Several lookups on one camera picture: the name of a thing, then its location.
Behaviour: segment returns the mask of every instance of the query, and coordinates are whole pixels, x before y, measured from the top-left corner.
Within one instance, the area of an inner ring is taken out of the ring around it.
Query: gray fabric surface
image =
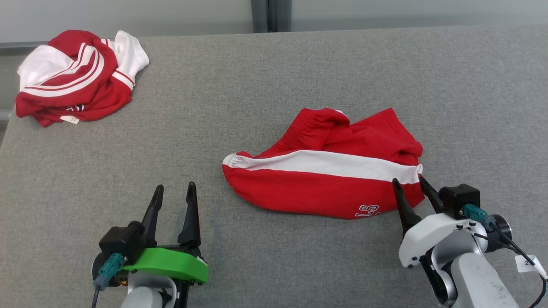
[[[437,188],[465,182],[548,265],[548,28],[439,27],[143,38],[134,99],[100,121],[13,118],[0,149],[0,307],[89,307],[97,242],[165,186],[157,239],[175,243],[198,188],[210,283],[194,307],[436,307],[399,264],[397,212],[361,220],[258,209],[221,161],[272,145],[303,107],[353,122],[394,107]],[[433,210],[426,203],[417,212]],[[488,255],[521,307],[540,293],[514,255]],[[124,289],[101,293],[118,307]],[[545,300],[540,307],[548,307]]]

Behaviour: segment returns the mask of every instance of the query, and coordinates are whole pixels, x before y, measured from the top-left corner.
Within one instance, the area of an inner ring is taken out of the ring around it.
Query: red garment
[[[61,116],[93,121],[130,102],[135,74],[149,63],[139,42],[120,31],[114,41],[68,30],[38,47],[19,68],[18,117],[46,127]]]
[[[258,207],[355,219],[396,209],[393,178],[419,204],[422,153],[392,108],[352,125],[340,111],[303,109],[270,149],[228,155],[222,168]]]

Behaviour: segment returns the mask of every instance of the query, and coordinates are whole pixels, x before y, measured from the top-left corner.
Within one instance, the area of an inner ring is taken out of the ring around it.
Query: green plastic part
[[[206,283],[209,277],[209,267],[194,256],[161,247],[146,248],[135,264],[124,265],[121,269],[198,283]]]

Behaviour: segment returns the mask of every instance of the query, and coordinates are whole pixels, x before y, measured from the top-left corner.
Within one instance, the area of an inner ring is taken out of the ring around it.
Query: clothing tag
[[[533,262],[535,262],[535,264],[539,262],[539,260],[532,254],[528,254],[528,256],[529,258],[531,258]],[[520,273],[537,271],[536,268],[533,265],[531,265],[531,263],[529,263],[529,261],[527,261],[522,255],[516,256],[516,266],[517,266],[517,271]]]
[[[72,124],[78,124],[80,122],[80,119],[75,116],[62,116],[60,117],[61,120],[70,122]]]

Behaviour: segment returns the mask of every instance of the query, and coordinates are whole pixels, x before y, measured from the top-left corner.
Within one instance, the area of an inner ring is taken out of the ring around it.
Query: teal cable connector
[[[99,276],[93,281],[93,286],[95,288],[99,287],[101,291],[104,291],[108,286],[110,279],[120,271],[124,263],[124,257],[121,254],[111,254],[99,270]]]
[[[480,223],[488,232],[493,231],[493,227],[489,223],[496,224],[495,217],[487,214],[486,211],[482,210],[481,208],[473,205],[473,204],[467,204],[463,207],[463,213],[462,216],[475,220],[478,223]]]

